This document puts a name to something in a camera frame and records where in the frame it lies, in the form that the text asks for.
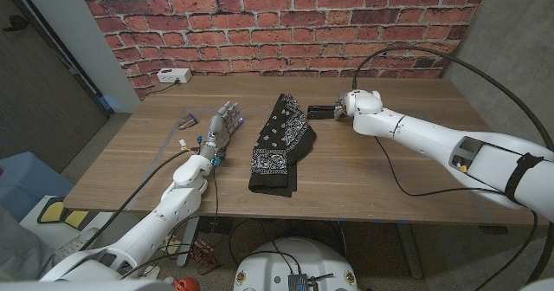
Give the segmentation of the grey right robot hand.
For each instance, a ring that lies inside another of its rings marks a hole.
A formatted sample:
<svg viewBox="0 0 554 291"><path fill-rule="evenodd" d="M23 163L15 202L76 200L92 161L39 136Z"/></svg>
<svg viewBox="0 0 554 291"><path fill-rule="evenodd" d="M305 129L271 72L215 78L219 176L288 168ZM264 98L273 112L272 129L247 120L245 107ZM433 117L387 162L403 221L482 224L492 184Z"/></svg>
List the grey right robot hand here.
<svg viewBox="0 0 554 291"><path fill-rule="evenodd" d="M351 93L341 94L335 102L333 118L335 120L351 117L354 113L353 105L355 100Z"/></svg>

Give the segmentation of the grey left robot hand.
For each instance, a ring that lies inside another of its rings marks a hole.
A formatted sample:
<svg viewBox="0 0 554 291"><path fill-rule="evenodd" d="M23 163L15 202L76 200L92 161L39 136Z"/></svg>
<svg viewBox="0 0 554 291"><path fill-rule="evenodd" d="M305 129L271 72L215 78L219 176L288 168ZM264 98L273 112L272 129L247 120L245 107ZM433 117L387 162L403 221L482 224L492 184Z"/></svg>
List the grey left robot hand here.
<svg viewBox="0 0 554 291"><path fill-rule="evenodd" d="M199 149L199 155L207 159L214 158L224 149L233 132L241 125L242 117L237 102L228 101L212 116L206 138Z"/></svg>

